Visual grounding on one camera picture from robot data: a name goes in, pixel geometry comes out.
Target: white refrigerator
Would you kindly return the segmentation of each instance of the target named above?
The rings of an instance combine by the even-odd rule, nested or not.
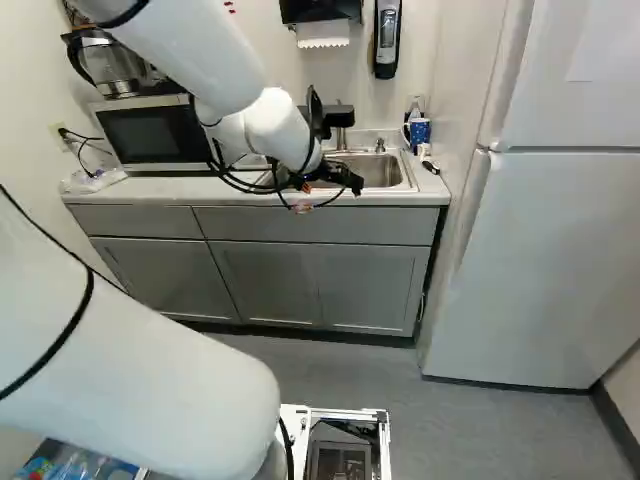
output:
[[[448,0],[425,376],[587,389],[640,338],[640,2]]]

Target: electric kettle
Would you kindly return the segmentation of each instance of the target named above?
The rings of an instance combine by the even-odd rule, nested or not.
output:
[[[61,38],[75,71],[105,98],[136,96],[150,84],[150,65],[104,30],[83,28]]]

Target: countertop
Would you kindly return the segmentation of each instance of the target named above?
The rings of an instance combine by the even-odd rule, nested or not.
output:
[[[431,174],[420,163],[418,157],[409,152],[388,148],[389,153],[401,152],[409,177],[415,187],[411,190],[366,189],[362,196],[355,198],[351,192],[345,193],[332,205],[404,205],[404,206],[445,206],[451,195],[442,179]],[[244,173],[239,178],[254,182],[262,173]],[[336,190],[315,189],[310,195],[301,192],[285,192],[284,197],[291,204],[298,201],[319,203],[331,198]],[[131,204],[154,203],[162,205],[281,205],[277,195],[251,195],[238,192],[218,178],[210,177],[130,177],[104,190],[89,194],[64,194],[65,203],[85,204]]]

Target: mug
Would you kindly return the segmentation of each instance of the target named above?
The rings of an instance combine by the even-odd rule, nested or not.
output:
[[[409,132],[411,148],[431,142],[431,120],[428,118],[412,118],[405,123],[405,127]]]

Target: soap dispenser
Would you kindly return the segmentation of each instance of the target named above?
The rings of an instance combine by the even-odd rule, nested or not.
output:
[[[402,0],[376,0],[375,7],[373,72],[388,80],[395,77],[400,60]]]

